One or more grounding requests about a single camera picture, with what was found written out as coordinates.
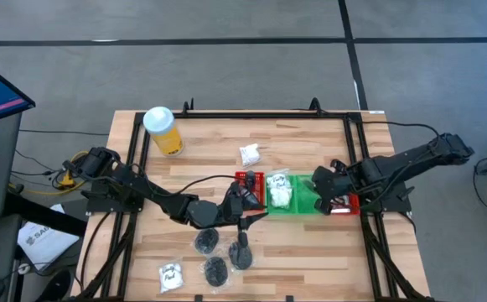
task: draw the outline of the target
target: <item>floor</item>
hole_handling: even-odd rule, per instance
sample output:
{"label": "floor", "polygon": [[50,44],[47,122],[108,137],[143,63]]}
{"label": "floor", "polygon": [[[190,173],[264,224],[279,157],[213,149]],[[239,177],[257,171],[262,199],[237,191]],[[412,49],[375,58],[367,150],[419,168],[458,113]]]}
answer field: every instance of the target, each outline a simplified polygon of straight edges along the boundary
{"label": "floor", "polygon": [[[349,47],[322,39],[165,46],[149,40],[346,34]],[[114,39],[150,45],[89,42]],[[25,40],[36,46],[20,46]],[[285,109],[307,107],[316,96],[327,109],[384,110],[391,121],[459,134],[476,151],[468,164],[408,183],[416,187],[417,239],[433,297],[487,301],[487,209],[472,186],[475,162],[487,157],[487,1],[0,0],[0,41],[9,41],[0,42],[0,73],[37,102],[23,114],[24,129],[106,133],[118,109],[177,109],[191,97],[200,109]],[[391,133],[398,151],[431,139],[414,128]],[[21,133],[18,150],[59,167],[105,142]],[[14,169],[40,171],[20,157]],[[478,184],[487,201],[487,177]],[[51,205],[77,198],[32,199]]]}

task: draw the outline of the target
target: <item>black metal frame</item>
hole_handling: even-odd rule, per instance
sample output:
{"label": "black metal frame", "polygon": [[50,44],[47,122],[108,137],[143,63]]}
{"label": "black metal frame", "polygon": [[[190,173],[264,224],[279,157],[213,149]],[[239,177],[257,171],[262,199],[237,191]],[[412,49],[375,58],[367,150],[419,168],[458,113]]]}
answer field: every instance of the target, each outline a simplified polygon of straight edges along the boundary
{"label": "black metal frame", "polygon": [[[184,103],[183,110],[181,112],[176,112],[174,114],[175,118],[329,118],[329,119],[340,119],[343,121],[344,129],[345,129],[345,136],[346,136],[346,147],[348,149],[348,153],[350,156],[351,163],[356,162],[356,152],[355,152],[355,143],[353,139],[353,133],[351,131],[351,125],[355,122],[358,138],[360,140],[360,147],[361,152],[364,158],[370,156],[368,151],[368,146],[365,141],[365,133],[364,128],[361,123],[362,117],[359,112],[331,112],[329,114],[323,114],[319,101],[314,98],[310,104],[310,107],[307,112],[305,111],[292,111],[292,112],[191,112],[194,110],[194,101],[191,100],[191,103],[188,104],[187,102]],[[144,112],[137,112],[135,114],[133,120],[133,130],[132,136],[129,145],[129,151],[127,156],[127,164],[133,163],[134,154],[137,148],[137,141],[138,141],[138,134],[139,128],[141,127],[142,118],[144,116]],[[150,136],[148,132],[144,133],[143,140],[142,140],[142,150],[141,156],[139,159],[139,165],[146,169],[146,162],[147,162],[147,155],[148,155],[148,148],[150,144]],[[111,246],[109,250],[109,254],[111,255],[118,244],[118,239],[120,237],[120,230],[122,228],[122,218],[123,213],[117,213],[117,217],[113,226],[113,232],[111,235]],[[137,212],[133,212],[130,214],[130,223],[134,226],[136,225],[137,221]],[[370,218],[367,213],[362,212],[360,214],[360,223],[361,229],[363,232],[363,236],[365,239],[365,251],[366,256],[368,259],[368,269],[370,272],[371,278],[371,285],[373,289],[373,295],[375,300],[385,301],[388,299],[398,299],[398,292],[397,286],[403,289],[406,292],[407,298],[410,299],[420,299],[423,298],[421,295],[418,296],[417,292],[411,287],[411,285],[405,280],[402,276],[399,269],[394,265],[390,258],[390,252],[388,248],[388,243],[386,240],[386,230],[384,226],[384,222],[382,220],[381,213],[375,216],[376,221],[376,231],[377,231],[377,239],[376,235],[373,234],[373,231],[370,228]],[[376,264],[376,257],[374,252],[377,253],[381,261],[384,263],[386,268],[386,281],[387,287],[390,297],[383,296],[381,292],[381,285],[379,282],[379,276],[377,271],[377,264]],[[124,297],[126,293],[126,286],[127,286],[127,275],[129,271],[129,266],[131,262],[131,255],[132,255],[132,241],[127,244],[126,249],[123,253],[123,261],[121,267],[121,277],[118,281],[118,290],[117,296]],[[102,285],[101,290],[101,297],[107,298],[109,295],[111,287],[111,274],[105,279],[104,284]],[[293,300],[292,296],[288,296],[287,299]]]}

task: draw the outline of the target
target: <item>metal bracket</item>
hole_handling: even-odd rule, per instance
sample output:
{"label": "metal bracket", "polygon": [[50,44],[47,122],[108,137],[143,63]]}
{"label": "metal bracket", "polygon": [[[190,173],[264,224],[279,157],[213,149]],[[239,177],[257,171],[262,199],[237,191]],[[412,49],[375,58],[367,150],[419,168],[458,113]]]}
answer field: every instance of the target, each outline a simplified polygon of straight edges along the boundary
{"label": "metal bracket", "polygon": [[182,109],[182,115],[184,117],[188,116],[188,113],[187,113],[188,110],[194,110],[194,98],[193,97],[191,97],[191,106],[187,102],[184,102],[184,108]]}
{"label": "metal bracket", "polygon": [[323,109],[321,109],[321,104],[319,103],[317,97],[312,98],[312,101],[310,102],[310,106],[308,107],[308,109],[315,110],[318,117],[322,117],[323,115]]}

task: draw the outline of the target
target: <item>green tray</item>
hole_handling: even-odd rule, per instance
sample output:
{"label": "green tray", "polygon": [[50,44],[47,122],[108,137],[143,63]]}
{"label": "green tray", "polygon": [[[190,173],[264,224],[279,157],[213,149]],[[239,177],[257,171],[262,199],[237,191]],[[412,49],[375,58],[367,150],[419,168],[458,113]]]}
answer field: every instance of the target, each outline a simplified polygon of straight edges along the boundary
{"label": "green tray", "polygon": [[292,198],[290,199],[290,206],[287,209],[272,207],[269,203],[271,200],[271,193],[269,192],[269,185],[266,182],[266,206],[267,212],[270,215],[308,215],[319,214],[313,208],[314,203],[319,198],[313,190],[310,190],[303,180],[310,180],[311,175],[293,174],[288,175],[290,184],[292,184]]}

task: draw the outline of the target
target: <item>small white packet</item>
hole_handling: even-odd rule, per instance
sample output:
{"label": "small white packet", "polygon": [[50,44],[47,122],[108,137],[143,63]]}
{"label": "small white packet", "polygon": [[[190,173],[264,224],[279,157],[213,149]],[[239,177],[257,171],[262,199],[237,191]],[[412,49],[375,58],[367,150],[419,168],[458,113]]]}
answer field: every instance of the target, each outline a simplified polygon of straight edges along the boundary
{"label": "small white packet", "polygon": [[160,294],[184,286],[184,275],[179,261],[173,261],[159,267],[159,284],[161,285]]}
{"label": "small white packet", "polygon": [[245,147],[240,148],[241,153],[241,162],[243,163],[243,167],[248,167],[259,162],[262,158],[260,157],[260,153],[258,153],[258,144],[250,144]]}

